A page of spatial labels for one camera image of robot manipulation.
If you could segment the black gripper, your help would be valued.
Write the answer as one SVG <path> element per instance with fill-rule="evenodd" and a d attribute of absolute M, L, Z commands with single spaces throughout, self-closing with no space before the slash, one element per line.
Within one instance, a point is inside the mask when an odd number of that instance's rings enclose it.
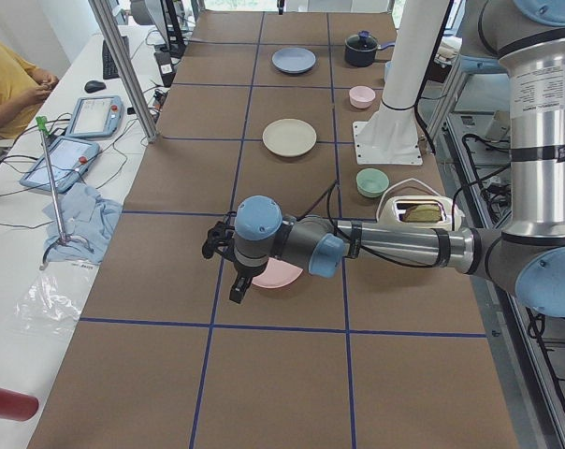
<path fill-rule="evenodd" d="M 264 272 L 264 257 L 253 258 L 238 251 L 233 227 L 224 222 L 217 222 L 208 230 L 206 240 L 202 245 L 202 255 L 205 259 L 213 258 L 216 253 L 234 265 L 237 277 L 230 288 L 229 299 L 240 304 L 253 278 Z"/>

